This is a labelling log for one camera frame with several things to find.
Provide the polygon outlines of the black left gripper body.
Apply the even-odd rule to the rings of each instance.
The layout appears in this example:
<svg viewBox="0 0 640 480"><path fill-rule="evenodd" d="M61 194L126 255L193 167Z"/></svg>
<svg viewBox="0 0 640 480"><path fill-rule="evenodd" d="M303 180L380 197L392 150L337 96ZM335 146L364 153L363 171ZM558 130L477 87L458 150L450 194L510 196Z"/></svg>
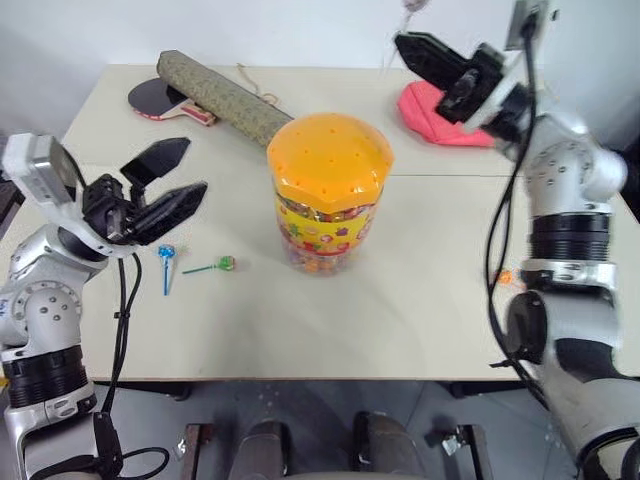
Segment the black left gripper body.
<svg viewBox="0 0 640 480"><path fill-rule="evenodd" d="M134 220L145 206L145 189L132 185L126 199L123 185L103 174L83 191L83 220L104 240L116 245L136 245Z"/></svg>

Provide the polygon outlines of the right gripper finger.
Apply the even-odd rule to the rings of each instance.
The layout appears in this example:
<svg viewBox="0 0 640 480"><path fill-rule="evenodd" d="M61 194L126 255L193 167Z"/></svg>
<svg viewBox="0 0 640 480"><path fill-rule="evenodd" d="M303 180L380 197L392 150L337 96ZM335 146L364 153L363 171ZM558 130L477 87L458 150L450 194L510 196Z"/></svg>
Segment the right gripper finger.
<svg viewBox="0 0 640 480"><path fill-rule="evenodd" d="M452 80L447 64L438 56L423 50L400 50L399 53L405 66L419 78L440 91L447 91L450 88Z"/></svg>
<svg viewBox="0 0 640 480"><path fill-rule="evenodd" d="M461 71L468 64L466 58L428 33L398 33L394 43L411 71Z"/></svg>

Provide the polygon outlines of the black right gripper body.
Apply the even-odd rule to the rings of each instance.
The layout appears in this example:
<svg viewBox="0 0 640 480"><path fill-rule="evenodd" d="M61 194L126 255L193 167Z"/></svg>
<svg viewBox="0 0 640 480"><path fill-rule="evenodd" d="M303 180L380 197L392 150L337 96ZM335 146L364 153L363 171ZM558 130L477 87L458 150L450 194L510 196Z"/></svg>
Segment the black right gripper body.
<svg viewBox="0 0 640 480"><path fill-rule="evenodd" d="M504 55L487 43L481 43L469 59L450 48L446 54L451 73L436 112L449 123L465 123L502 80Z"/></svg>

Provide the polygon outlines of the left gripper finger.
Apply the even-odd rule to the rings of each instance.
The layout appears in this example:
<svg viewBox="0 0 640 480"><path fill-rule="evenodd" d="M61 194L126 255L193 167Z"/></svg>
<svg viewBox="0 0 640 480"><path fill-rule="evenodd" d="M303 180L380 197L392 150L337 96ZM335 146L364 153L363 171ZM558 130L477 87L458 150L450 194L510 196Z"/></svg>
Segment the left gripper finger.
<svg viewBox="0 0 640 480"><path fill-rule="evenodd" d="M120 169L131 184L130 198L135 205L145 204L146 187L176 168L190 144L187 137L156 141Z"/></svg>
<svg viewBox="0 0 640 480"><path fill-rule="evenodd" d="M140 209L130 224L130 242L145 246L163 237L195 214L207 189L206 182L172 189Z"/></svg>

